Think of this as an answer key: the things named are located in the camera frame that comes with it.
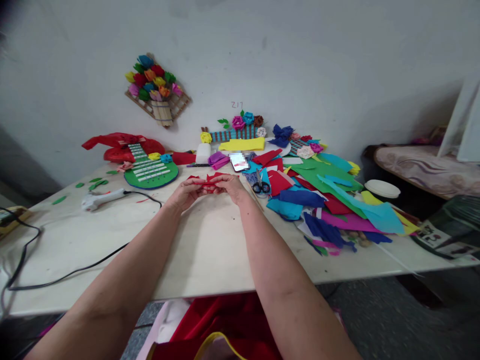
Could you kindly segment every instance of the wooden lattice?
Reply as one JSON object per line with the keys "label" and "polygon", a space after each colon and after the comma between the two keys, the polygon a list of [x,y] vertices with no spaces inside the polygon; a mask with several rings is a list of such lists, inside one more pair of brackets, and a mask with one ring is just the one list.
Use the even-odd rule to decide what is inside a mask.
{"label": "wooden lattice", "polygon": [[[146,55],[153,59],[155,64],[159,65],[158,62],[155,61],[155,57],[152,53],[147,52]],[[137,104],[140,108],[143,109],[148,115],[150,115],[153,119],[155,119],[154,116],[154,109],[152,108],[151,100],[149,101],[142,101],[139,99],[138,96],[132,96],[130,91],[127,89],[125,91],[125,95],[132,100],[135,104]],[[178,96],[175,93],[171,93],[170,98],[168,99],[168,106],[170,107],[170,112],[171,112],[171,118],[175,120],[178,118],[182,112],[185,110],[187,105],[192,101],[192,99],[183,91],[181,96]],[[156,121],[159,126],[163,126],[161,121]]]}

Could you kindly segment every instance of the red plastic bag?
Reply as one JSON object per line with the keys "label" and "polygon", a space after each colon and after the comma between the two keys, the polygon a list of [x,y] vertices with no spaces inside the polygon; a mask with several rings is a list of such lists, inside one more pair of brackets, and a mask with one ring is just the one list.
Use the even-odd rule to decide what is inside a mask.
{"label": "red plastic bag", "polygon": [[97,144],[107,145],[111,148],[105,151],[103,159],[122,164],[124,161],[131,163],[135,162],[134,156],[128,145],[136,143],[141,144],[141,147],[147,154],[165,154],[165,148],[158,141],[146,138],[142,135],[131,135],[123,132],[114,132],[108,135],[92,137],[90,140],[86,141],[82,147],[90,150]]}

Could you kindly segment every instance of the table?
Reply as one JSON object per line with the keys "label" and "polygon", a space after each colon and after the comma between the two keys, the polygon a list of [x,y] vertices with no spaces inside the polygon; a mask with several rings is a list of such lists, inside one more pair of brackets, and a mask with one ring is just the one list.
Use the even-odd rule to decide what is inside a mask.
{"label": "table", "polygon": [[[89,181],[94,178],[109,181],[107,185],[96,189],[102,194],[119,188],[138,190],[129,186],[121,174],[106,174],[114,169],[113,164],[102,166],[80,180],[85,183],[84,187],[75,188],[77,182],[73,183],[31,208],[34,215],[27,223],[42,226],[44,233],[37,244],[29,245],[31,249],[15,283],[17,286],[46,283],[95,263],[128,243],[159,210],[156,202],[147,200],[137,203],[145,197],[130,194],[109,202],[94,212],[82,211],[81,200],[88,191]],[[234,174],[230,164],[220,171]],[[179,166],[179,176],[173,183],[155,190],[139,191],[164,203],[178,183],[190,175],[199,175],[205,179],[206,174],[214,173],[209,167]],[[240,175],[240,180],[248,186],[244,176]],[[52,205],[53,201],[62,196],[67,198]],[[265,209],[265,216],[285,239],[315,284],[408,273],[408,270],[376,246],[358,247],[357,253],[346,249],[338,257],[320,256],[304,240],[294,223],[282,220],[267,209],[266,199],[260,199],[260,202]],[[7,258],[7,269],[13,270],[23,244],[35,233],[33,229],[19,226],[0,241],[0,255]],[[409,237],[391,238],[393,243],[384,244],[384,248],[416,272],[480,264],[472,256],[454,261],[445,260],[422,249]],[[15,293],[7,291],[5,302],[11,304],[10,315],[29,316],[68,310],[111,259],[113,257],[52,286]],[[5,276],[1,277],[1,281],[0,285],[3,286]],[[254,288],[237,206],[227,194],[201,197],[182,216],[153,299],[239,293]]]}

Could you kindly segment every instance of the glue gun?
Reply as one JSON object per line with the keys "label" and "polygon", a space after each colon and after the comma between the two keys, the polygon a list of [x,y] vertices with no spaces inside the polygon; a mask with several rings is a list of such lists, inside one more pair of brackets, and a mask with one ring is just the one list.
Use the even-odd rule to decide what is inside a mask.
{"label": "glue gun", "polygon": [[125,196],[125,189],[121,188],[103,195],[97,195],[91,191],[83,198],[81,202],[81,209],[85,211],[95,211],[100,205],[108,203],[112,200],[117,200]]}

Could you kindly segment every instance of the wall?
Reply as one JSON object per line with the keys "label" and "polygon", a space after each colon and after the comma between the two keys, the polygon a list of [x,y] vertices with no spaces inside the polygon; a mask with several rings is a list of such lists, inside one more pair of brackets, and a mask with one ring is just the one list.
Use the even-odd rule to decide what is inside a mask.
{"label": "wall", "polygon": [[[92,136],[184,151],[232,102],[357,161],[448,121],[480,60],[478,19],[475,0],[24,1],[4,29],[1,122],[62,186],[104,163],[104,146],[81,148]],[[146,52],[193,98],[169,130],[123,94]]]}

